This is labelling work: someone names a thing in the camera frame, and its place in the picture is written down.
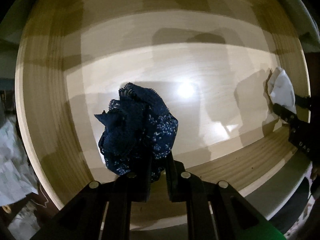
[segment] white cloth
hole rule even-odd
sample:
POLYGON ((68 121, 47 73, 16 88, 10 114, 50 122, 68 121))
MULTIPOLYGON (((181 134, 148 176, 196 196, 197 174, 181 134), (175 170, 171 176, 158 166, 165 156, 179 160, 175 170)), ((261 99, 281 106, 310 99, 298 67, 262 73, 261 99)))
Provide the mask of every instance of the white cloth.
POLYGON ((0 206, 15 203, 36 193, 37 178, 15 126, 6 120, 0 128, 0 206))
POLYGON ((273 104, 277 103, 297 113, 293 86, 284 69, 277 67, 271 75, 268 81, 268 94, 273 104))

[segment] wood grain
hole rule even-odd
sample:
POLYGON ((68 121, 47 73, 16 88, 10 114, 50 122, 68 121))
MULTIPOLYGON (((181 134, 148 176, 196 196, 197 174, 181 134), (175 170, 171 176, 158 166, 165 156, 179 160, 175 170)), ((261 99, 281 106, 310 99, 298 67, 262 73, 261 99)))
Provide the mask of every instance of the wood grain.
MULTIPOLYGON (((89 181, 114 180, 93 114, 134 82, 155 89, 179 120, 174 158, 246 195, 294 151, 265 89, 278 65, 297 94, 310 95, 299 39, 276 0, 38 0, 17 60, 21 134, 61 209, 89 181)), ((133 227, 182 222, 174 217, 184 206, 161 202, 164 182, 143 211, 133 206, 133 227)))

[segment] silver rivet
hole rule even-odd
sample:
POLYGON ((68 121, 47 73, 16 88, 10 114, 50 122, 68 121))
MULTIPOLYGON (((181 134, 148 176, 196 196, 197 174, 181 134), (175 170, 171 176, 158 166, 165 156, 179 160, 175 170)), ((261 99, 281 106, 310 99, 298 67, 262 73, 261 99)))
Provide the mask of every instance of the silver rivet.
POLYGON ((137 174, 135 174, 134 172, 129 172, 129 173, 127 173, 127 177, 129 179, 133 179, 133 178, 137 177, 137 174))
POLYGON ((219 185, 219 187, 227 188, 229 186, 229 183, 222 180, 222 181, 219 181, 218 185, 219 185))
POLYGON ((189 179, 191 177, 191 174, 187 171, 182 172, 181 177, 183 177, 184 179, 189 179))
POLYGON ((99 182, 97 182, 96 180, 91 181, 89 184, 89 187, 90 188, 97 188, 97 187, 99 187, 99 182))

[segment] crumpled blue cloth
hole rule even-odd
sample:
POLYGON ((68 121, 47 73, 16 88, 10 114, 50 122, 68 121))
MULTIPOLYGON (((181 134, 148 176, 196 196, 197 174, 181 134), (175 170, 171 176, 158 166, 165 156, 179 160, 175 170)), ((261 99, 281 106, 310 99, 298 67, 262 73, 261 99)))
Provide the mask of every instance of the crumpled blue cloth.
POLYGON ((105 126, 99 149, 106 166, 117 175, 135 172, 146 168, 141 160, 152 154, 151 181, 157 181, 171 152, 178 120, 153 89, 128 83, 119 89, 119 97, 110 101, 107 113, 94 115, 105 126))

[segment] navy blue fabric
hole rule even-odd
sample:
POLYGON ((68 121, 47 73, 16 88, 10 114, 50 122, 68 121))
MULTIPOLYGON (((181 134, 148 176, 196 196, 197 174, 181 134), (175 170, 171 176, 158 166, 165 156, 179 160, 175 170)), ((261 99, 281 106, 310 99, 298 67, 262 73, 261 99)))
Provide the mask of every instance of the navy blue fabric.
POLYGON ((94 115, 105 126, 99 149, 106 166, 123 175, 145 168, 141 160, 152 154, 151 181, 157 181, 171 152, 178 120, 153 89, 128 83, 119 90, 119 97, 110 101, 107 113, 94 115))

